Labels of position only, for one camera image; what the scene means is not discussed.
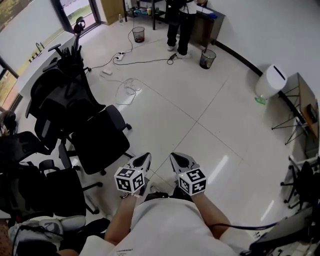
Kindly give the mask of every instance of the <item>black pants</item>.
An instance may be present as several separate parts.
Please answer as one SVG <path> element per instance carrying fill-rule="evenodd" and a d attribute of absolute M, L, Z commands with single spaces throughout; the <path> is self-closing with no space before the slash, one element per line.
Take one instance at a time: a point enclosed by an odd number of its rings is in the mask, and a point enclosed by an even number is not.
<path fill-rule="evenodd" d="M 158 199 L 158 198 L 168 198 L 169 195 L 167 193 L 163 193 L 163 192 L 156 192 L 156 193 L 151 193 L 148 194 L 145 198 L 145 202 L 146 201 L 150 201 L 152 199 Z M 176 199 L 182 199 L 182 200 L 187 200 L 189 202 L 192 202 L 192 199 L 190 197 L 190 195 L 188 194 L 183 194 L 183 192 L 181 191 L 180 187 L 176 186 L 174 191 L 173 191 L 173 195 L 170 195 L 170 198 L 176 198 Z"/>
<path fill-rule="evenodd" d="M 179 14 L 179 21 L 178 24 L 169 25 L 168 29 L 168 46 L 174 47 L 177 42 L 177 34 L 178 34 L 178 28 L 180 26 L 180 40 L 179 40 L 179 47 L 178 47 L 178 53 L 181 55 L 186 55 L 188 52 L 188 43 L 190 40 L 192 28 L 195 24 L 195 14 L 188 14 L 180 11 Z"/>

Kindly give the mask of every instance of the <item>mesh trash can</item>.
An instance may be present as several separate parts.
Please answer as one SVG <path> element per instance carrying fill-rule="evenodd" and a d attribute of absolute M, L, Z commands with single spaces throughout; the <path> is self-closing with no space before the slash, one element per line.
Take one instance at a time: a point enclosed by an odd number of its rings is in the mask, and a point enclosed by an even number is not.
<path fill-rule="evenodd" d="M 256 83 L 255 94 L 258 97 L 268 99 L 282 90 L 287 80 L 287 76 L 278 66 L 271 65 Z"/>
<path fill-rule="evenodd" d="M 212 63 L 214 62 L 216 58 L 216 54 L 212 50 L 202 50 L 201 52 L 201 59 L 200 59 L 200 67 L 208 70 Z"/>
<path fill-rule="evenodd" d="M 145 28 L 137 26 L 132 29 L 133 38 L 136 43 L 142 43 L 145 40 Z"/>

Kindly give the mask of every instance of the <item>hand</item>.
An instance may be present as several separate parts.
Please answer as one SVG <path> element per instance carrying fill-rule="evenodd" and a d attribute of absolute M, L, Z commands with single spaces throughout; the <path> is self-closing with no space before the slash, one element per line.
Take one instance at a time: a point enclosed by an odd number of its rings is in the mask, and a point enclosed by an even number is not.
<path fill-rule="evenodd" d="M 196 0 L 198 5 L 204 5 L 208 0 Z"/>

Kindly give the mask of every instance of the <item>black wire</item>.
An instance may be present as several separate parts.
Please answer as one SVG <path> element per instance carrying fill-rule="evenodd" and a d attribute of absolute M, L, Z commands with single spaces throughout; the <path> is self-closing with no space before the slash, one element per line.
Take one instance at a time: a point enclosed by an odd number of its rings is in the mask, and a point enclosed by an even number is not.
<path fill-rule="evenodd" d="M 216 227 L 216 226 L 222 226 L 222 227 L 229 227 L 229 228 L 234 228 L 234 229 L 238 229 L 238 230 L 266 230 L 269 228 L 274 227 L 275 225 L 277 225 L 278 222 L 269 224 L 269 225 L 265 225 L 265 226 L 234 226 L 234 225 L 229 225 L 229 224 L 224 224 L 224 223 L 219 223 L 219 224 L 213 224 L 208 226 L 209 229 Z"/>
<path fill-rule="evenodd" d="M 20 227 L 17 229 L 16 233 L 15 233 L 15 236 L 14 236 L 14 239 L 13 239 L 13 243 L 12 243 L 12 252 L 11 252 L 11 256 L 14 256 L 15 243 L 16 243 L 16 240 L 17 240 L 17 237 L 18 237 L 18 233 L 19 233 L 19 231 L 21 230 L 21 227 L 22 227 L 22 226 L 20 226 Z"/>
<path fill-rule="evenodd" d="M 131 63 L 124 63 L 124 64 L 118 64 L 118 63 L 115 63 L 115 59 L 114 58 L 112 60 L 113 64 L 116 64 L 118 66 L 123 66 L 123 65 L 131 65 L 131 64 L 136 64 L 136 63 L 149 63 L 149 62 L 158 62 L 158 61 L 166 61 L 166 63 L 168 65 L 172 65 L 174 63 L 174 61 L 172 59 L 169 59 L 169 58 L 160 58 L 160 59 L 153 59 L 153 60 L 148 60 L 148 61 L 137 61 L 137 62 L 131 62 Z"/>
<path fill-rule="evenodd" d="M 130 44 L 131 44 L 131 50 L 124 52 L 125 54 L 131 53 L 132 50 L 134 49 L 134 45 L 132 44 L 132 42 L 131 42 L 131 40 L 130 40 L 130 37 L 129 37 L 130 33 L 132 32 L 132 30 L 133 30 L 134 28 L 135 28 L 135 14 L 133 14 L 133 28 L 132 28 L 132 29 L 130 30 L 130 32 L 128 33 L 128 40 L 129 40 L 129 42 L 130 42 Z M 111 59 L 110 59 L 106 64 L 101 65 L 101 66 L 94 66 L 94 67 L 91 68 L 91 70 L 96 69 L 96 68 L 102 68 L 102 67 L 104 67 L 105 65 L 108 65 L 108 64 L 112 61 L 112 59 L 114 58 L 114 56 L 116 56 L 117 54 L 120 54 L 120 52 L 117 52 L 115 55 L 113 55 L 113 56 L 111 57 Z"/>
<path fill-rule="evenodd" d="M 93 70 L 93 69 L 96 69 L 96 68 L 102 68 L 102 67 L 104 67 L 105 65 L 108 65 L 112 60 L 113 60 L 113 58 L 114 58 L 114 56 L 116 56 L 117 54 L 119 54 L 120 52 L 117 52 L 116 54 L 114 54 L 112 57 L 111 57 L 111 59 L 106 63 L 106 64 L 104 64 L 104 65 L 101 65 L 101 66 L 94 66 L 94 67 L 92 67 L 91 69 Z"/>

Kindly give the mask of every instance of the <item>wooden cabinet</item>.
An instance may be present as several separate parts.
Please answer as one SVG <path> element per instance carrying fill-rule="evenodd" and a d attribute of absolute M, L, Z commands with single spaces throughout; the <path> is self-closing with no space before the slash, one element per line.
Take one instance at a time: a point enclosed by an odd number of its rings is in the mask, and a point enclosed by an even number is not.
<path fill-rule="evenodd" d="M 101 0 L 106 23 L 111 25 L 119 20 L 119 14 L 125 17 L 123 0 Z"/>

